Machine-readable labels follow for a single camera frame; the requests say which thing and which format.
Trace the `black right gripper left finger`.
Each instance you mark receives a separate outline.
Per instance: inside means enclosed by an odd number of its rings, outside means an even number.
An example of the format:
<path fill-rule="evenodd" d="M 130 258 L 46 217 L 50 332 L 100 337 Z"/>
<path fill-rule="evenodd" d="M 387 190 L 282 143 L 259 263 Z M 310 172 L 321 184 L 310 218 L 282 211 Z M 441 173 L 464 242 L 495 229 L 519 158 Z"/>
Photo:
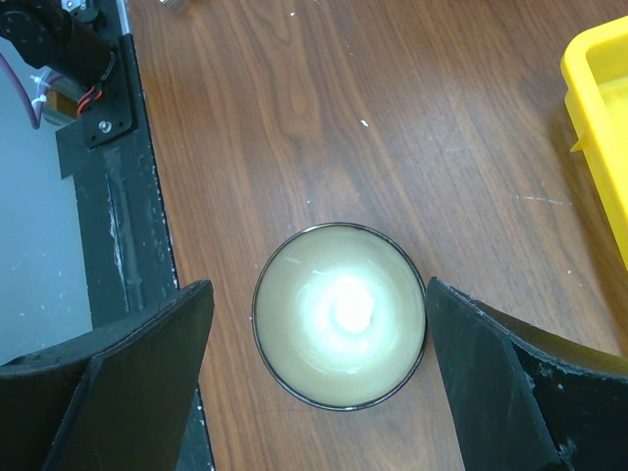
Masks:
<path fill-rule="evenodd" d="M 175 469 L 213 310 L 197 281 L 2 365 L 2 469 Z"/>

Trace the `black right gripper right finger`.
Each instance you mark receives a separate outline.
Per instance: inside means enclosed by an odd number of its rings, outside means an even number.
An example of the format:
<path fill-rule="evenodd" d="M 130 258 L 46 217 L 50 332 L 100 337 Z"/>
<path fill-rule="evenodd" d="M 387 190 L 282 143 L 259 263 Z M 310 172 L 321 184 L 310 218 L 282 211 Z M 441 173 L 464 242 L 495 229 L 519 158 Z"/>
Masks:
<path fill-rule="evenodd" d="M 627 360 L 437 278 L 426 310 L 468 470 L 624 470 Z"/>

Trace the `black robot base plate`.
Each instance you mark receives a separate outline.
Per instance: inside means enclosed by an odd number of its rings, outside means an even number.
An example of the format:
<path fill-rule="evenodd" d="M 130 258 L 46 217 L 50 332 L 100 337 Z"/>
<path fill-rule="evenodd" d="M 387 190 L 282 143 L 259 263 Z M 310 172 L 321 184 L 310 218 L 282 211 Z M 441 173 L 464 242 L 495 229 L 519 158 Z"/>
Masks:
<path fill-rule="evenodd" d="M 1 367 L 178 290 L 128 8 L 1 5 Z M 177 466 L 215 459 L 198 384 Z"/>

